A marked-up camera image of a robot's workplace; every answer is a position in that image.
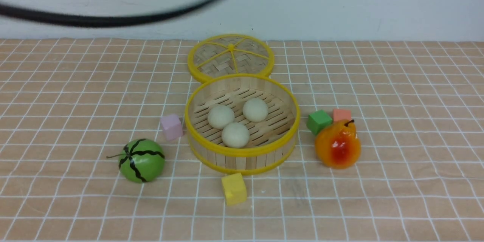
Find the green block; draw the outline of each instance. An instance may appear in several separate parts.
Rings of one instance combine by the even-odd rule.
[[[325,111],[317,111],[309,115],[306,127],[313,133],[318,135],[320,131],[332,124],[332,118]]]

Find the bamboo steamer lid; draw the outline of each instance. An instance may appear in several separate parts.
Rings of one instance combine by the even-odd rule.
[[[200,83],[228,74],[248,73],[269,77],[274,53],[254,37],[227,34],[199,42],[188,54],[188,70]]]

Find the black stripe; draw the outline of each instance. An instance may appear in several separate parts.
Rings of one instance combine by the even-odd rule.
[[[140,179],[142,182],[146,182],[145,178],[141,176],[140,171],[136,168],[135,161],[131,157],[129,158],[129,166],[131,166],[131,169],[135,171],[136,178]]]
[[[129,149],[128,149],[128,145],[124,146],[123,147],[123,150],[124,152],[126,153],[126,157],[122,158],[121,160],[119,160],[119,165],[118,165],[118,168],[121,169],[121,165],[128,159],[129,157]]]
[[[129,151],[129,154],[133,154],[133,150],[135,150],[135,147],[137,147],[138,144],[140,144],[140,142],[141,141],[144,141],[144,140],[146,140],[146,139],[140,139],[140,140],[136,141],[136,143],[133,144],[133,147],[131,147],[131,150]]]
[[[161,158],[164,159],[164,154],[159,152],[159,151],[152,151],[152,150],[138,150],[133,152],[131,155],[145,155],[145,154],[150,154],[153,156],[159,155]]]

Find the toy watermelon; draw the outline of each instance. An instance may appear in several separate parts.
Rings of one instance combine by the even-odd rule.
[[[119,156],[119,171],[132,182],[150,182],[161,174],[164,168],[164,153],[161,146],[150,139],[129,142]]]

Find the black cable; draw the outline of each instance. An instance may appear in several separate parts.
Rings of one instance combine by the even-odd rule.
[[[188,13],[197,11],[201,8],[204,8],[205,6],[213,4],[216,1],[218,0],[202,0],[198,3],[191,4],[185,8],[175,9],[174,11],[154,13],[149,15],[120,17],[67,15],[46,11],[36,11],[29,8],[17,8],[0,2],[0,15],[20,20],[34,21],[38,23],[48,23],[51,25],[86,28],[107,28],[144,25],[147,23],[166,21],[172,18],[187,15]]]

